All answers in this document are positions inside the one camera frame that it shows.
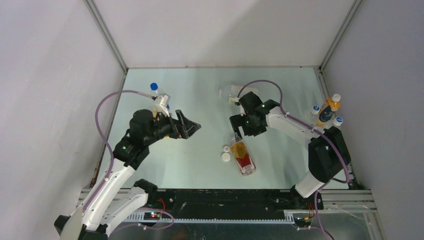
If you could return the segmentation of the red gold label tea bottle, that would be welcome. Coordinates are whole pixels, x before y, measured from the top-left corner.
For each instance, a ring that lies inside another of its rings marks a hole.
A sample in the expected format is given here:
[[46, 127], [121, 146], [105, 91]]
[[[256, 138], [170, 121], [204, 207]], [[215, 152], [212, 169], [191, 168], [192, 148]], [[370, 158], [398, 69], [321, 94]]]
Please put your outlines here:
[[247, 146], [242, 140], [231, 139], [230, 150], [235, 158], [240, 173], [248, 176], [256, 171], [255, 163], [248, 151]]

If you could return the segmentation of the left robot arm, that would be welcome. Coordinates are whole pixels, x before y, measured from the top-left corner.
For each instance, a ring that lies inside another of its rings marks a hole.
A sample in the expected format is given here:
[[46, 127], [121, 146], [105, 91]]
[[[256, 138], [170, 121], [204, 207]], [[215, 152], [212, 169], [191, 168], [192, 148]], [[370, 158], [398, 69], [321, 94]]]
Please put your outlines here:
[[119, 201], [113, 199], [149, 155], [150, 145], [165, 137], [188, 139], [201, 128], [181, 110], [176, 115], [176, 119], [162, 113], [153, 115], [148, 109], [133, 114], [128, 130], [115, 146], [103, 179], [69, 216], [60, 215], [54, 222], [61, 240], [106, 240], [135, 210], [156, 206], [158, 187], [145, 179], [136, 181]]

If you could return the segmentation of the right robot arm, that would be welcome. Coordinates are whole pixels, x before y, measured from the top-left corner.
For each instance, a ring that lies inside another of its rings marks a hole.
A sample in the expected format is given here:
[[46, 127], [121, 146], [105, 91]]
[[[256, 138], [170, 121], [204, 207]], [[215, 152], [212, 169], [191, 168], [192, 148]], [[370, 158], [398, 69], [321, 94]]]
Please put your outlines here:
[[351, 157], [341, 130], [335, 126], [322, 128], [307, 124], [281, 110], [274, 100], [262, 101], [250, 91], [233, 104], [240, 114], [229, 118], [236, 140], [243, 136], [258, 136], [272, 128], [282, 131], [307, 150], [308, 171], [292, 187], [291, 204], [304, 209], [311, 195], [331, 181], [340, 171], [347, 171]]

